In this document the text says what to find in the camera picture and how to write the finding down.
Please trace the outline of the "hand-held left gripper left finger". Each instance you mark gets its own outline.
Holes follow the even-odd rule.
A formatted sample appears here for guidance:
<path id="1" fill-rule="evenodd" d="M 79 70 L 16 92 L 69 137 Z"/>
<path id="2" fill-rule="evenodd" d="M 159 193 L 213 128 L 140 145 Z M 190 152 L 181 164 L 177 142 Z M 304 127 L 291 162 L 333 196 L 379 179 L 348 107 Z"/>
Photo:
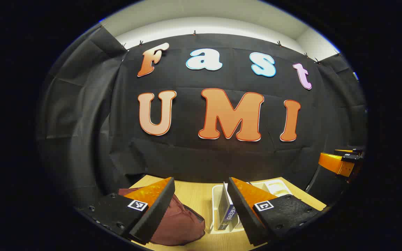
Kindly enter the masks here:
<path id="1" fill-rule="evenodd" d="M 103 230 L 142 245 L 149 243 L 174 195 L 169 177 L 126 195 L 111 193 L 79 208 L 79 213 Z"/>

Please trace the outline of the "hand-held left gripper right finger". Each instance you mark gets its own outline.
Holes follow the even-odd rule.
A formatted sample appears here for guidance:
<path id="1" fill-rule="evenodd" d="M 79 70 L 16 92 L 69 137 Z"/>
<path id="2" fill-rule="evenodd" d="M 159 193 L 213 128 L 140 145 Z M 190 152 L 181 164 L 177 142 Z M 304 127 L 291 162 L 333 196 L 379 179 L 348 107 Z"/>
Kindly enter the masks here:
<path id="1" fill-rule="evenodd" d="M 275 196 L 234 177 L 228 194 L 254 246 L 288 239 L 323 215 L 295 195 Z"/>

